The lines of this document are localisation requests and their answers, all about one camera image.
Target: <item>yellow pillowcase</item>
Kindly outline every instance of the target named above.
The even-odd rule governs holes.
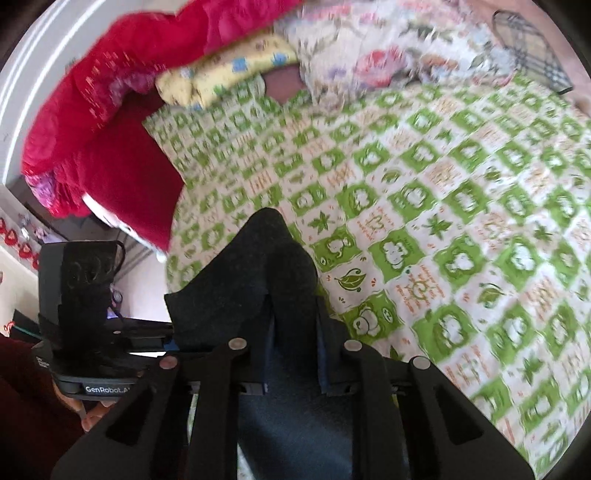
[[[282,37],[265,30],[191,65],[167,70],[156,79],[156,88],[166,103],[205,110],[241,81],[297,61]]]

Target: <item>pillow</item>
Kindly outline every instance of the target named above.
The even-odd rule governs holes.
[[[162,100],[194,110],[205,110],[229,89],[257,73],[296,63],[290,45],[268,30],[156,79]]]
[[[554,90],[570,92],[573,84],[542,33],[520,14],[499,10],[493,27],[505,47],[515,55],[517,69],[526,77]]]
[[[275,31],[294,47],[314,101],[328,110],[413,79],[504,85],[514,72],[511,53],[459,0],[308,4]]]

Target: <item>person's hand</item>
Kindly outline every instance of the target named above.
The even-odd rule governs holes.
[[[85,432],[89,432],[92,427],[94,427],[101,419],[106,415],[106,413],[115,405],[114,401],[102,401],[90,410],[86,417],[82,419],[82,429]]]
[[[62,392],[60,392],[60,389],[57,388],[56,383],[54,381],[52,381],[52,383],[53,391],[56,393],[56,397],[61,403],[63,403],[70,410],[75,411],[77,414],[80,414],[80,412],[84,410],[84,405],[80,400],[75,400],[74,398],[66,397]]]

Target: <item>green and white patterned sheet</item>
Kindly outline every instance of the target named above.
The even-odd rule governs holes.
[[[274,207],[355,338],[427,355],[539,478],[554,465],[591,408],[588,118],[519,76],[381,90],[338,116],[256,77],[145,125],[186,184],[171,291]]]

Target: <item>floral pillow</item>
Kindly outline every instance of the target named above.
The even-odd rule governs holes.
[[[512,54],[462,0],[307,4],[278,21],[313,99],[334,110],[367,90],[411,80],[504,85]]]

